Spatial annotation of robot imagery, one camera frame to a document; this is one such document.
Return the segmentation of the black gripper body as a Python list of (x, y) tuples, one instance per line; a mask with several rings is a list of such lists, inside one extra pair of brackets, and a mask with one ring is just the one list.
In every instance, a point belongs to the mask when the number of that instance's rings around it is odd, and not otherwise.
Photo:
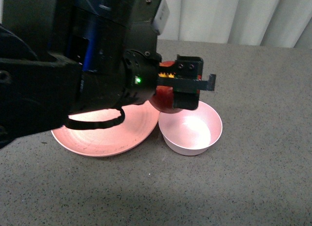
[[(125, 85), (119, 105), (140, 105), (153, 96), (157, 86), (159, 63), (158, 60), (146, 58), (139, 52), (124, 53)], [(201, 91), (214, 91), (215, 81), (215, 74), (210, 74), (208, 80), (201, 78), (199, 82)]]

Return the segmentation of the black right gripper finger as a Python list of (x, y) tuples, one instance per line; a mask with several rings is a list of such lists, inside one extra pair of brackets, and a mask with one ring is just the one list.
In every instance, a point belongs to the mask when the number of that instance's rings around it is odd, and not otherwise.
[(190, 87), (187, 80), (201, 80), (203, 63), (201, 57), (177, 55), (174, 75), (175, 79), (181, 81), (173, 86), (175, 109), (195, 110), (198, 108), (200, 90)]

